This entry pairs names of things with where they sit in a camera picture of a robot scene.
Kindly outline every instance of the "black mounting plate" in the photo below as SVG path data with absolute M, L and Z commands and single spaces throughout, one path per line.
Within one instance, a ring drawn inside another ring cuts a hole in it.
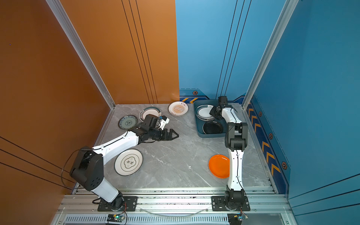
M 228 206 L 228 208 L 235 209 L 235 210 L 229 210 L 225 206 L 225 197 L 224 196 L 212 196 L 211 197 L 211 203 L 212 203 L 212 210 L 213 211 L 250 211 L 250 205 L 246 204 L 248 201 L 248 198 L 245 197 L 245 201 L 243 204 L 236 203 L 234 205 Z
M 124 203 L 126 202 L 126 211 L 134 212 L 136 205 L 138 203 L 138 197 L 137 196 L 123 196 L 123 198 L 124 198 Z M 117 211 L 122 212 L 123 210 L 124 210 L 124 207 L 122 206 Z M 110 204 L 108 202 L 106 202 L 104 199 L 101 199 L 99 207 L 98 207 L 98 212 L 111 212 L 111 211 L 117 212 L 112 209 L 112 207 L 110 206 Z

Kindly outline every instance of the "black plate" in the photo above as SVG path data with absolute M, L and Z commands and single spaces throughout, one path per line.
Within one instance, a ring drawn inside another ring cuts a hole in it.
M 222 124 L 218 121 L 207 121 L 203 125 L 203 131 L 205 134 L 221 134 L 223 132 Z

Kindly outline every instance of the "yellow chevron arrow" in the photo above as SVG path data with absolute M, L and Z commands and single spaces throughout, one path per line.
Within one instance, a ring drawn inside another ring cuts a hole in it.
M 257 119 L 256 116 L 251 116 L 251 124 L 253 124 L 254 119 Z
M 193 104 L 196 99 L 198 98 L 194 98 L 193 100 L 190 101 L 190 103 Z
M 269 156 L 272 157 L 273 159 L 275 159 L 272 154 L 270 154 L 269 152 L 267 152 L 267 153 L 266 153 L 266 161 L 267 161 L 267 163 L 269 163 Z
M 279 168 L 277 168 L 274 164 L 271 164 L 271 175 L 272 176 L 274 176 L 274 169 L 276 169 L 277 171 L 279 171 L 279 173 L 281 173 Z
M 253 109 L 249 109 L 249 117 L 250 117 L 250 111 L 254 111 Z
M 260 124 L 255 123 L 255 133 L 256 133 L 256 127 L 261 127 Z
M 264 146 L 268 146 L 270 148 L 269 144 L 263 141 L 262 142 L 262 152 L 264 152 Z

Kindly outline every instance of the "stack of plates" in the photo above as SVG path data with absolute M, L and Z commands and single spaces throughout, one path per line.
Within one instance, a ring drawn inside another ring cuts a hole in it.
M 210 115 L 210 110 L 213 108 L 213 105 L 201 105 L 198 108 L 196 108 L 195 115 L 200 120 L 203 121 L 210 121 L 215 119 L 212 115 Z

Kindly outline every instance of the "gray marble tabletop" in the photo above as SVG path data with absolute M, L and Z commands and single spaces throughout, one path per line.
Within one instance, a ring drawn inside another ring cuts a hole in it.
M 130 175 L 121 176 L 114 169 L 116 157 L 104 168 L 105 178 L 117 189 L 123 188 L 185 188 L 185 187 L 224 187 L 228 179 L 220 179 L 209 170 L 209 159 L 216 154 L 229 156 L 224 138 L 200 138 L 196 132 L 193 104 L 184 116 L 171 115 L 168 104 L 129 104 L 116 105 L 115 112 L 102 139 L 102 143 L 110 141 L 123 133 L 117 123 L 125 115 L 132 114 L 139 119 L 142 109 L 156 106 L 167 116 L 170 122 L 165 128 L 174 129 L 180 136 L 172 141 L 156 141 L 141 143 L 134 147 L 143 155 L 140 169 Z M 233 107 L 240 111 L 240 105 Z M 242 113 L 237 113 L 244 120 Z M 243 158 L 243 184 L 245 186 L 268 186 L 269 179 L 265 175 L 259 155 L 254 147 L 250 134 L 248 146 Z

